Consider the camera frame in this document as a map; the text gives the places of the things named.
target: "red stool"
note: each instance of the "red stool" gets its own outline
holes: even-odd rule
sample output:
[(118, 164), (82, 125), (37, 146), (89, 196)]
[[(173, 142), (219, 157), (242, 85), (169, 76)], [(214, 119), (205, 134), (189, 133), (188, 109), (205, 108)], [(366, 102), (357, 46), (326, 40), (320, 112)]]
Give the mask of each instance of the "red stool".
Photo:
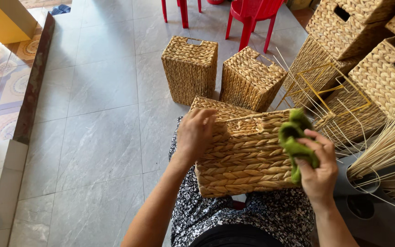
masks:
[(228, 18), (227, 35), (230, 35), (231, 22), (233, 17), (243, 23), (242, 38), (240, 39), (239, 51), (248, 45), (251, 32), (254, 31), (258, 21), (271, 19), (269, 23), (268, 35), (266, 36), (263, 52), (266, 53), (274, 28), (275, 17), (284, 0), (234, 0), (231, 3), (230, 17)]
[[(178, 7), (181, 8), (181, 19), (182, 28), (188, 28), (188, 13), (187, 13), (187, 0), (176, 0)], [(161, 0), (162, 3), (162, 15), (164, 16), (164, 22), (167, 23), (167, 9), (165, 7), (165, 0)], [(202, 13), (200, 0), (197, 0), (197, 7), (199, 8), (199, 13)]]

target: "floral pants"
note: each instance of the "floral pants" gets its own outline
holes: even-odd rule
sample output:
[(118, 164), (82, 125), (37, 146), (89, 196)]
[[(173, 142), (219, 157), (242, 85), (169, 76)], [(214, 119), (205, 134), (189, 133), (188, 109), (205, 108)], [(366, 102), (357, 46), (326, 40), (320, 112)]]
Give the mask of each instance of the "floral pants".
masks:
[[(168, 154), (176, 151), (177, 129)], [(233, 209), (230, 196), (203, 198), (192, 166), (179, 188), (172, 215), (173, 247), (187, 247), (208, 229), (223, 224), (249, 224), (278, 239), (285, 247), (310, 246), (313, 210), (302, 188), (247, 194), (246, 206)]]

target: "green cloth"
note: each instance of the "green cloth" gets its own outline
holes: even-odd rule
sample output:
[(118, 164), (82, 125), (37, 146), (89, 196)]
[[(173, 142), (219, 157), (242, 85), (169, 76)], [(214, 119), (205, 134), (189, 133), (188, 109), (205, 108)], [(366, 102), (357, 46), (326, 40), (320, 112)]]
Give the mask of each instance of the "green cloth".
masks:
[(297, 138), (309, 138), (304, 134), (305, 129), (313, 130), (312, 123), (304, 115), (302, 108), (292, 109), (289, 113), (289, 121), (281, 125), (278, 130), (280, 145), (286, 150), (292, 163), (291, 178), (294, 184), (301, 182), (301, 172), (294, 158), (302, 159), (317, 168), (320, 165), (313, 150), (297, 142)]

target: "metal frame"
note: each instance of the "metal frame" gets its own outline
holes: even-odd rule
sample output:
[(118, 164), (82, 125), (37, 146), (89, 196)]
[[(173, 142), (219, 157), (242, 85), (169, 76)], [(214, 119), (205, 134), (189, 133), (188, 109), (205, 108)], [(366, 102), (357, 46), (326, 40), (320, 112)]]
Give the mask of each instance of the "metal frame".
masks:
[[(340, 88), (344, 88), (347, 92), (349, 92), (349, 91), (342, 85), (341, 82), (338, 81), (337, 78), (338, 78), (338, 77), (341, 77), (341, 76), (336, 77), (336, 81), (340, 84), (340, 85), (337, 86), (337, 87), (334, 87), (334, 88), (331, 88), (331, 89), (327, 89), (327, 90), (324, 90), (324, 91), (316, 91), (316, 90), (312, 87), (312, 84), (315, 84), (315, 83), (319, 80), (319, 78), (322, 76), (322, 74), (324, 73), (324, 71), (326, 70), (327, 67), (332, 67), (333, 69), (335, 69), (336, 71), (338, 71), (338, 72), (341, 74), (341, 76), (342, 76), (348, 83), (350, 83), (350, 85), (351, 85), (354, 89), (356, 89), (356, 90), (359, 92), (359, 94), (362, 95), (362, 97), (363, 97), (363, 98), (365, 99), (365, 101), (366, 101), (366, 104), (364, 104), (364, 105), (362, 105), (362, 106), (359, 106), (359, 107), (356, 107), (355, 109), (353, 109), (353, 110), (351, 110), (351, 111), (346, 111), (346, 112), (341, 113), (341, 114), (336, 115), (336, 116), (341, 116), (341, 115), (348, 114), (348, 113), (350, 113), (350, 112), (354, 112), (354, 111), (356, 111), (356, 110), (359, 110), (359, 109), (362, 109), (362, 108), (364, 108), (364, 107), (367, 107), (367, 106), (369, 106), (369, 105), (371, 104), (371, 101), (368, 100), (368, 98), (365, 97), (365, 95), (364, 95), (364, 94), (353, 84), (353, 82), (351, 82), (351, 81), (348, 79), (347, 76), (345, 76), (338, 68), (336, 68), (336, 67), (333, 65), (333, 63), (330, 62), (330, 63), (328, 63), (328, 64), (324, 64), (324, 65), (321, 65), (321, 66), (318, 66), (318, 67), (315, 67), (315, 68), (311, 68), (311, 69), (308, 69), (308, 70), (304, 70), (304, 71), (301, 71), (301, 72), (297, 73), (297, 75), (301, 76), (301, 78), (303, 78), (303, 80), (306, 82), (306, 84), (307, 84), (309, 87), (306, 87), (306, 88), (304, 88), (304, 89), (298, 90), (298, 91), (293, 92), (293, 93), (289, 93), (289, 92), (292, 90), (293, 86), (295, 85), (295, 78), (294, 78), (294, 81), (293, 81), (292, 84), (290, 85), (288, 91), (284, 94), (283, 98), (281, 99), (280, 103), (278, 103), (278, 105), (277, 105), (277, 107), (276, 107), (275, 109), (277, 109), (278, 106), (280, 106), (280, 104), (281, 104), (283, 101), (285, 101), (285, 102), (289, 105), (289, 103), (286, 101), (286, 97), (291, 96), (291, 95), (294, 95), (294, 94), (299, 94), (299, 93), (303, 92), (304, 90), (310, 89), (310, 90), (312, 90), (312, 92), (321, 100), (322, 104), (327, 108), (327, 110), (328, 110), (330, 113), (333, 113), (332, 110), (329, 108), (329, 106), (326, 104), (326, 102), (324, 102), (324, 100), (321, 98), (320, 94), (321, 94), (321, 93), (325, 93), (325, 92), (335, 91), (335, 90), (340, 89)], [(315, 79), (315, 81), (314, 81), (313, 83), (310, 83), (309, 81), (307, 81), (307, 79), (303, 76), (303, 73), (305, 73), (305, 72), (309, 72), (309, 71), (311, 71), (311, 70), (316, 70), (316, 69), (320, 69), (320, 68), (322, 68), (322, 70), (321, 70), (320, 74), (316, 77), (316, 79)]]

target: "yellow pillar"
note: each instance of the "yellow pillar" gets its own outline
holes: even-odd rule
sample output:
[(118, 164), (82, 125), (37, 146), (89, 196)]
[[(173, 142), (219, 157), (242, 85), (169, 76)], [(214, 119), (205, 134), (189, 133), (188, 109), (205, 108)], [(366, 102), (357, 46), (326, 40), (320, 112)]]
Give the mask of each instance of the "yellow pillar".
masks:
[(18, 0), (0, 0), (0, 42), (30, 40), (37, 21)]

